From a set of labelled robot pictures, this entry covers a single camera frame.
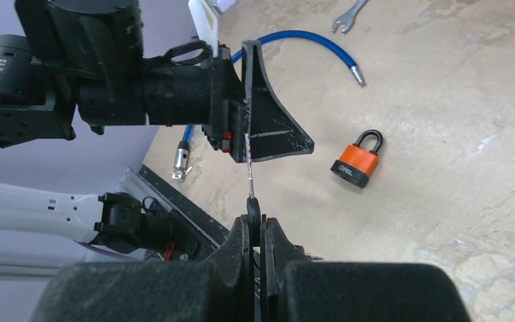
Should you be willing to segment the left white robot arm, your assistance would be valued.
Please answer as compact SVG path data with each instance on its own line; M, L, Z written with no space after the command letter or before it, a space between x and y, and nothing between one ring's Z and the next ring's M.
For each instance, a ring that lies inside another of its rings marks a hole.
M312 138L279 102L258 41L198 39L146 58L137 1L16 1L23 36L0 36L0 148L73 140L79 114L117 125L199 125L237 163L310 154ZM0 229L67 237L128 254L193 259L201 242L176 210L127 193L57 194L0 184Z

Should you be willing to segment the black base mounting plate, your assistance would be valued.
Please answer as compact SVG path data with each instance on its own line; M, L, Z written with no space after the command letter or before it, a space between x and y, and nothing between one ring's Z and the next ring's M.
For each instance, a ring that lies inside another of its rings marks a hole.
M181 255L186 254L189 260L204 260L226 240L229 234L228 228L153 170L143 165L135 173L147 188L146 195L157 198L158 202L172 213L174 220L185 230L186 235L196 242L196 247L192 248L176 237L172 259L177 260Z

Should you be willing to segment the small silver cable lock keys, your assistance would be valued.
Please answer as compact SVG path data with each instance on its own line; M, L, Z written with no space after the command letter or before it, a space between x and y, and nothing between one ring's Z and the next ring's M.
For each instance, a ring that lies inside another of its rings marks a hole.
M184 182L188 173L192 170L191 166L187 166L186 168L177 167L173 169L172 179L180 182Z

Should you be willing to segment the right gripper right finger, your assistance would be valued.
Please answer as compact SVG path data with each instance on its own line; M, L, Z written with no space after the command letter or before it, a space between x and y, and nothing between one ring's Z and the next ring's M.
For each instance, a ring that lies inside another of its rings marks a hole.
M260 315L262 321L279 321L280 292L284 286L286 266L296 260L306 260L304 248L293 244L280 222L263 218L260 227Z

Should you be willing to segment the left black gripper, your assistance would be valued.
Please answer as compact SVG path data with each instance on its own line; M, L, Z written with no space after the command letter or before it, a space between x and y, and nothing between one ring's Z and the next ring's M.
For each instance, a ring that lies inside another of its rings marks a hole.
M262 45L241 49L241 101L235 104L230 49L218 55L202 40L144 59L144 109L150 125L201 125L214 150L246 162L245 135L253 162L311 154L314 141L277 98L268 79Z

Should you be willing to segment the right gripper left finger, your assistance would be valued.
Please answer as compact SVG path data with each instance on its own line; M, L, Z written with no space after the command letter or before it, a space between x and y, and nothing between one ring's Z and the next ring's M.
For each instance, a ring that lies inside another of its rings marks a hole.
M218 321L255 317L253 248L246 215L235 219L226 240L210 256L220 277L212 308Z

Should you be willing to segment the silver open end wrench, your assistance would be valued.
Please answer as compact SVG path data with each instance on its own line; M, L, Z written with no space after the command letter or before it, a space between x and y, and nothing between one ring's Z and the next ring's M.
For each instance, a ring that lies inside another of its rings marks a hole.
M357 0L345 13L337 17L331 26L331 32L347 34L354 26L356 17L368 0Z

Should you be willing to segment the orange black padlock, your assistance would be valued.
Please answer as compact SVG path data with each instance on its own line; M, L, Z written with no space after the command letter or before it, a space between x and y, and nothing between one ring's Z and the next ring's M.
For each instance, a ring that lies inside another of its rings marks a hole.
M361 147L363 141L373 136L376 142L371 150ZM348 145L342 155L334 161L331 172L343 180L363 189L378 165L378 152L384 143L382 133L376 129L368 129L361 133L356 141Z

